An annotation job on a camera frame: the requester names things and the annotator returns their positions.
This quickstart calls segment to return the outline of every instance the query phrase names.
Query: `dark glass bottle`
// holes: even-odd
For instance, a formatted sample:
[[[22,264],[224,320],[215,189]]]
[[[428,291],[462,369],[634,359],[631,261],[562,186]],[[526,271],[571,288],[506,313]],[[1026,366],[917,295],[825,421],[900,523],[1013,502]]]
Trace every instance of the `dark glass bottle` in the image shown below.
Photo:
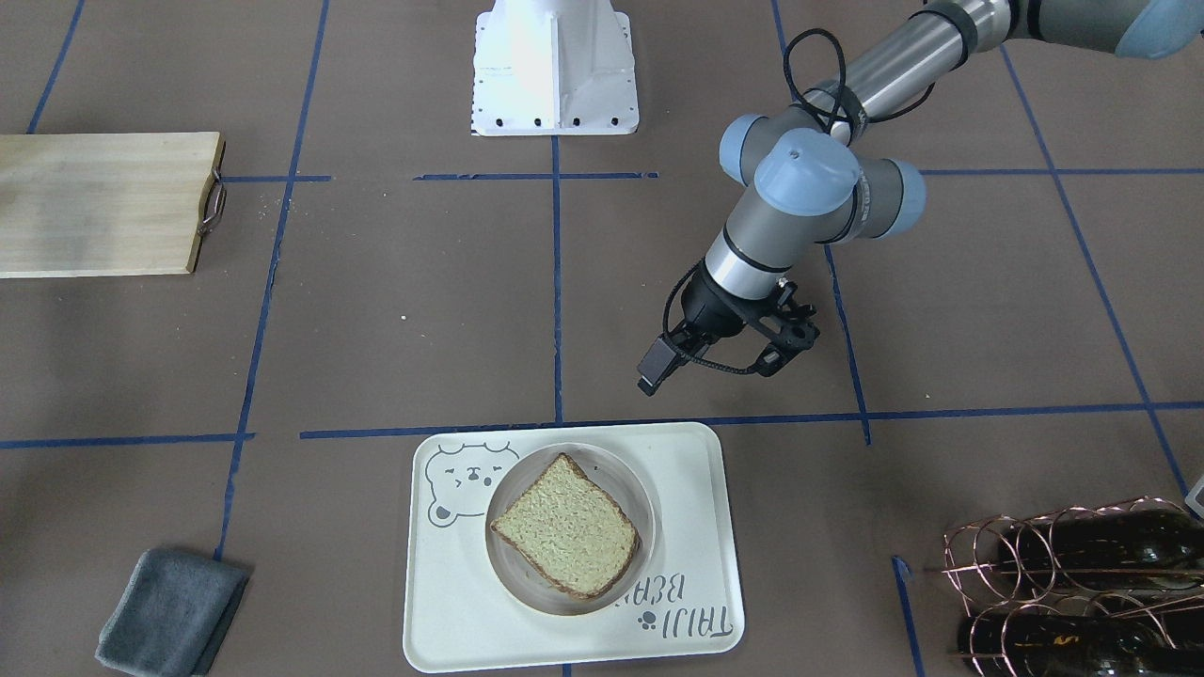
[[[1019,677],[1204,676],[1204,653],[1168,648],[1150,626],[1114,618],[987,613],[962,623],[957,648],[974,672],[972,653],[980,657],[987,676],[1013,675],[1001,654]]]
[[[1204,610],[1176,611],[1158,618],[1176,647],[1204,652]]]
[[[1044,524],[1005,537],[1028,578],[1039,585],[1050,581],[1052,567],[1041,538],[1052,540],[1061,570],[1069,570],[1054,579],[1056,588],[1186,590],[1204,584],[1204,525],[1181,512],[1145,510],[1063,519],[1050,534],[1050,525]],[[998,570],[1016,571],[1015,558],[1003,542]]]

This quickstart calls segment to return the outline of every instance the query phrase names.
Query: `blue tape line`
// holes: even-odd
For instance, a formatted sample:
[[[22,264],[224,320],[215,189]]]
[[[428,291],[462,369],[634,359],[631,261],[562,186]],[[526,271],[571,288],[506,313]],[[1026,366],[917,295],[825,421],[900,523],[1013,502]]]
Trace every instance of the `blue tape line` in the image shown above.
[[[46,102],[51,99],[51,90],[54,89],[54,82],[59,78],[59,71],[63,69],[63,61],[67,58],[67,49],[71,48],[71,40],[75,37],[75,29],[79,25],[79,17],[83,14],[83,1],[76,2],[76,11],[71,14],[71,25],[67,27],[67,34],[63,39],[63,47],[59,48],[59,58],[54,60],[54,67],[51,69],[51,77],[46,81],[46,88],[42,89],[42,98],[37,100],[37,107],[34,108],[34,117],[29,120],[29,128],[25,129],[25,134],[34,134],[37,131],[37,123],[42,122],[42,111],[46,110]]]
[[[783,54],[786,53],[786,33],[781,28],[781,8],[778,7],[778,0],[769,0],[773,5],[773,24],[778,28],[778,51]]]
[[[141,437],[73,437],[58,440],[6,440],[0,449],[53,449],[64,447],[141,447],[149,445],[197,445],[205,442],[234,442],[236,432],[217,435],[146,435]]]
[[[976,410],[931,410],[931,411],[897,411],[897,412],[869,412],[866,414],[870,420],[908,420],[923,418],[990,418],[1002,416],[1054,416],[1070,413],[1110,413],[1110,412],[1134,412],[1145,411],[1143,404],[1132,405],[1068,405],[1052,407],[995,407]]]
[[[1141,373],[1137,367],[1137,360],[1133,359],[1133,352],[1129,349],[1128,341],[1125,338],[1125,331],[1121,329],[1120,319],[1117,319],[1116,311],[1112,308],[1112,302],[1108,298],[1108,290],[1104,288],[1104,281],[1099,276],[1099,270],[1096,267],[1096,260],[1092,258],[1091,249],[1087,247],[1087,239],[1084,236],[1082,229],[1079,226],[1079,218],[1074,214],[1074,207],[1070,206],[1070,198],[1066,193],[1066,187],[1062,184],[1061,176],[1058,176],[1054,164],[1054,155],[1050,153],[1049,146],[1045,143],[1045,136],[1041,134],[1041,128],[1037,124],[1037,116],[1033,113],[1033,107],[1028,102],[1025,88],[1020,83],[1020,75],[1016,72],[1016,67],[1011,63],[1011,57],[1008,54],[1007,47],[1001,45],[999,53],[1003,54],[1003,63],[1008,66],[1008,73],[1011,76],[1011,82],[1016,88],[1016,94],[1020,95],[1020,102],[1025,107],[1025,114],[1028,116],[1028,124],[1033,128],[1033,134],[1037,136],[1037,145],[1040,147],[1041,155],[1045,158],[1045,164],[1049,166],[1050,173],[1054,177],[1054,186],[1057,188],[1058,198],[1062,200],[1062,207],[1066,210],[1066,214],[1070,219],[1070,228],[1074,230],[1074,237],[1079,242],[1079,249],[1082,252],[1082,258],[1087,263],[1087,270],[1091,271],[1091,278],[1096,283],[1096,290],[1099,293],[1099,299],[1103,301],[1104,310],[1108,312],[1108,320],[1111,323],[1112,331],[1116,334],[1116,340],[1121,345],[1121,352],[1125,353],[1125,361],[1128,363],[1129,373],[1133,375],[1133,382],[1137,384],[1138,393],[1141,395],[1141,402],[1145,405],[1146,413],[1150,417],[1150,424],[1153,426],[1155,434],[1158,437],[1158,445],[1162,446],[1162,453],[1167,457],[1167,464],[1170,466],[1170,472],[1175,476],[1175,483],[1179,484],[1181,494],[1186,496],[1187,482],[1184,479],[1184,473],[1179,469],[1179,461],[1175,459],[1175,453],[1170,449],[1170,443],[1167,441],[1167,436],[1162,430],[1162,423],[1158,422],[1158,414],[1150,401],[1150,393],[1145,388],[1145,382],[1141,379]]]
[[[852,377],[852,393],[857,398],[857,411],[861,413],[861,431],[866,436],[866,446],[874,443],[869,434],[869,418],[866,416],[866,395],[861,388],[861,375],[857,372],[857,354],[852,349],[852,334],[849,332],[849,318],[844,313],[844,300],[840,298],[840,278],[836,275],[836,260],[832,247],[824,246],[824,257],[832,273],[832,296],[836,299],[836,314],[840,317],[840,330],[844,331],[844,348],[849,354],[849,373]]]
[[[908,643],[911,646],[911,663],[915,665],[916,677],[923,677],[923,658],[920,655],[920,640],[915,634],[915,617],[911,614],[911,600],[907,593],[907,582],[911,579],[911,567],[898,555],[891,558],[891,565],[895,569],[895,587],[899,593],[899,606],[903,608]]]
[[[1155,402],[1153,408],[1158,411],[1182,411],[1204,408],[1204,400],[1194,402]]]
[[[554,317],[555,317],[555,330],[554,330],[554,346],[555,346],[555,375],[554,375],[554,389],[556,396],[556,423],[563,423],[565,420],[565,381],[563,381],[563,355],[561,354],[562,348],[562,276],[561,276],[561,257],[560,257],[560,137],[551,137],[551,251],[553,251],[553,285],[555,289],[554,300]]]
[[[1045,176],[1050,170],[1032,169],[944,169],[920,170],[925,176]]]
[[[1147,167],[1147,169],[1073,169],[1055,170],[1057,173],[1085,176],[1163,176],[1176,173],[1204,173],[1204,167]]]
[[[323,0],[321,16],[318,18],[318,35],[313,41],[313,57],[309,59],[309,76],[306,81],[305,98],[301,101],[301,116],[297,119],[296,139],[293,142],[293,159],[289,163],[289,181],[284,183],[284,196],[281,200],[281,218],[276,224],[276,239],[272,242],[272,259],[267,266],[267,283],[264,285],[264,301],[259,308],[259,325],[255,329],[255,345],[250,352],[250,366],[247,369],[247,390],[238,413],[238,435],[230,453],[230,472],[226,476],[225,500],[222,510],[222,537],[213,551],[213,559],[220,561],[225,551],[226,534],[230,528],[230,514],[234,510],[234,478],[242,464],[242,448],[246,442],[247,423],[250,419],[250,404],[255,395],[255,381],[259,376],[259,358],[264,351],[264,336],[267,332],[267,317],[272,308],[272,285],[276,283],[276,270],[281,264],[281,245],[284,242],[284,230],[289,222],[293,202],[293,188],[296,186],[297,165],[301,163],[301,143],[305,141],[305,128],[309,119],[309,101],[313,99],[313,86],[318,78],[318,61],[321,59],[321,42],[326,34],[326,17],[330,13],[330,0]]]
[[[297,176],[223,176],[224,183],[326,183],[335,181],[330,175],[297,175]]]
[[[1204,402],[1158,402],[1152,405],[1162,410],[1204,410]],[[644,425],[653,423],[677,423],[694,420],[704,425],[775,425],[795,423],[843,423],[869,420],[921,420],[943,418],[991,418],[1011,416],[1064,416],[1086,413],[1143,412],[1149,407],[1140,402],[1105,405],[1067,405],[1049,407],[995,407],[972,410],[929,410],[929,411],[887,411],[887,412],[838,412],[804,413],[779,416],[730,416],[701,418],[632,418],[571,420],[547,423],[518,423],[492,425],[427,425],[414,428],[365,428],[347,430],[307,430],[300,434],[301,440],[347,440],[354,437],[406,437],[412,435],[441,435],[445,432],[495,432],[503,430],[545,430],[549,428],[583,428],[609,425]]]
[[[660,172],[645,171],[643,173],[638,171],[616,171],[616,172],[584,172],[584,173],[562,173],[560,178],[566,181],[607,181],[607,179],[635,179],[635,178],[660,178]]]
[[[613,179],[637,179],[637,178],[660,178],[660,172],[647,171],[624,171],[624,172],[578,172],[578,173],[561,173],[560,179],[562,181],[613,181]],[[555,181],[557,177],[555,172],[553,173],[424,173],[414,177],[414,181]]]
[[[773,23],[778,30],[778,48],[786,53],[786,34],[781,28],[781,8],[778,0],[769,0],[773,7]],[[857,411],[861,416],[861,431],[866,436],[866,445],[873,443],[869,432],[869,418],[866,417],[866,395],[861,388],[861,376],[857,372],[857,357],[852,351],[852,335],[849,334],[849,318],[844,312],[844,300],[840,299],[840,279],[836,275],[836,260],[832,258],[832,247],[824,246],[824,257],[828,263],[828,271],[832,273],[832,296],[836,299],[836,312],[840,317],[840,330],[844,331],[844,347],[849,354],[849,373],[852,377],[852,393],[857,398]]]

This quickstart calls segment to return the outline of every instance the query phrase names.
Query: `wooden cutting board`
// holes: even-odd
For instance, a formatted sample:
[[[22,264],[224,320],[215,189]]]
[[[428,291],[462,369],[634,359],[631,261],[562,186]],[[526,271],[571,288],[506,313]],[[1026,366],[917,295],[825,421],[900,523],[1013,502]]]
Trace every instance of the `wooden cutting board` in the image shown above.
[[[0,135],[0,278],[188,273],[218,133]]]

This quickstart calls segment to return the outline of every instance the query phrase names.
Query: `white tray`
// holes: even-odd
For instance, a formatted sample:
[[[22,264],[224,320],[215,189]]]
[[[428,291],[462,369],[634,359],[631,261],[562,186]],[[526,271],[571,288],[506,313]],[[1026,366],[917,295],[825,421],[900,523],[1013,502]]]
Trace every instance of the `white tray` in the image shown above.
[[[647,575],[613,606],[584,616],[551,616],[519,602],[485,553],[492,489],[518,459],[557,442],[596,445],[622,459],[659,519]],[[415,669],[722,653],[743,635],[722,451],[706,425],[436,435],[414,453],[402,647]]]

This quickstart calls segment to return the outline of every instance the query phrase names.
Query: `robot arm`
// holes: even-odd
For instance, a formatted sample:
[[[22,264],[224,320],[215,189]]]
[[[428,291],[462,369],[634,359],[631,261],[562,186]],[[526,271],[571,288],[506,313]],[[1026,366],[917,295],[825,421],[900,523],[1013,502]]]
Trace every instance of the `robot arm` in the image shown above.
[[[801,93],[801,102],[774,117],[737,118],[720,142],[720,165],[746,189],[706,258],[674,288],[669,305],[685,287],[685,317],[671,330],[666,306],[662,332],[638,367],[639,388],[653,395],[691,361],[772,376],[811,347],[819,336],[810,322],[814,308],[793,301],[796,288],[783,276],[811,243],[908,230],[926,199],[915,167],[862,159],[848,146],[970,54],[1011,37],[1032,37],[1157,59],[1184,48],[1202,30],[1202,0],[939,0],[850,63],[840,77]],[[720,338],[745,326],[769,341],[756,361],[733,369],[703,358]]]

